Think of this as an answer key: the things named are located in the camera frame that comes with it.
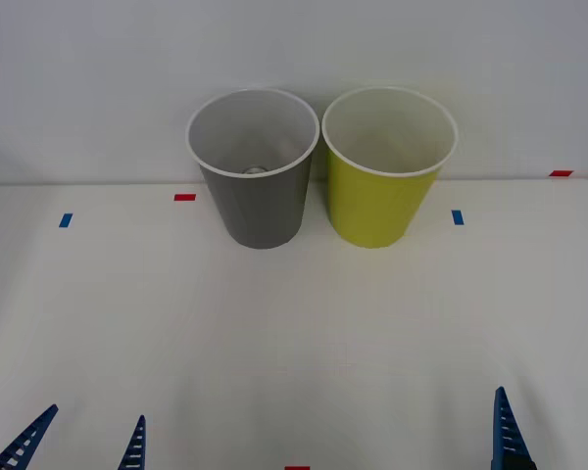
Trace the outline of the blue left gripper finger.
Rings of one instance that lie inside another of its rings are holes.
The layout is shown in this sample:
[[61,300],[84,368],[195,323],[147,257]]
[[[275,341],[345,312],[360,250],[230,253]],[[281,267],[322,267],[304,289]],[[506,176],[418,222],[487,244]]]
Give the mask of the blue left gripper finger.
[[58,412],[52,404],[32,421],[0,453],[0,470],[26,470],[41,440]]
[[123,453],[119,470],[144,470],[146,461],[146,419],[140,415]]

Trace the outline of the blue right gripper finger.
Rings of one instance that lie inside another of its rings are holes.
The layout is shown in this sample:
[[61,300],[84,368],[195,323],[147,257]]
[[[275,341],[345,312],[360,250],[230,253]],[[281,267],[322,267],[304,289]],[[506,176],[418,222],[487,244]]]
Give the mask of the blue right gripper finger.
[[504,387],[495,392],[493,408],[492,470],[536,470]]

